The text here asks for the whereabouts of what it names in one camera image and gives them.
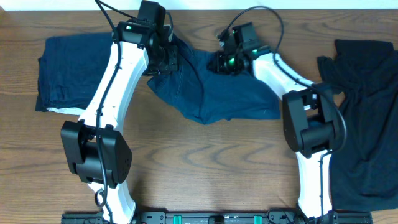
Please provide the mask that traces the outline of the blue denim shorts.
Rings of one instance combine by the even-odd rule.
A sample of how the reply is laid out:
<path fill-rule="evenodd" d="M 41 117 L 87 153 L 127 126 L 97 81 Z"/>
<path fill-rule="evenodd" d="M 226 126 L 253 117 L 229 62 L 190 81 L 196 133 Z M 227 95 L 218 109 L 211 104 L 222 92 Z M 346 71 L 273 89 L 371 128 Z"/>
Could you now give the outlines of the blue denim shorts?
<path fill-rule="evenodd" d="M 213 52 L 194 49 L 172 37 L 178 47 L 180 67 L 170 75 L 156 75 L 147 86 L 190 120 L 212 124 L 222 119 L 280 119 L 279 99 L 248 72 L 220 75 L 207 69 Z"/>

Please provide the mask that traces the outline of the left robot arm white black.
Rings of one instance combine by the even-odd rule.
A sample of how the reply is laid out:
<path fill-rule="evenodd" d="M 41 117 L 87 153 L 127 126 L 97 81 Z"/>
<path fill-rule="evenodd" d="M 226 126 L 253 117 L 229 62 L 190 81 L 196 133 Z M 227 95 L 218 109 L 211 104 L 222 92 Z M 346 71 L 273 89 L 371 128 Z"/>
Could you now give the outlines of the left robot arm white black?
<path fill-rule="evenodd" d="M 108 65 L 77 122 L 66 121 L 61 139 L 70 172 L 95 193 L 98 213 L 66 213 L 62 223 L 135 223 L 136 203 L 127 186 L 132 152 L 124 120 L 136 85 L 145 74 L 178 70 L 172 24 L 120 22 Z"/>

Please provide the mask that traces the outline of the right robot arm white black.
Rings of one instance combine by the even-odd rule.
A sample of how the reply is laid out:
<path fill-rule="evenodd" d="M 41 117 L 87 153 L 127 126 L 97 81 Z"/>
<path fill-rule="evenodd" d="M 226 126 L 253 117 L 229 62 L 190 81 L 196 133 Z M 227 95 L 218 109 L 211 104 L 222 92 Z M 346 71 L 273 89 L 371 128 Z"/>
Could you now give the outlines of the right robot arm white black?
<path fill-rule="evenodd" d="M 223 75 L 249 72 L 279 97 L 284 137 L 298 160 L 300 195 L 296 220 L 332 222 L 330 159 L 345 129 L 329 86 L 302 77 L 268 47 L 236 54 L 219 51 L 207 68 Z"/>

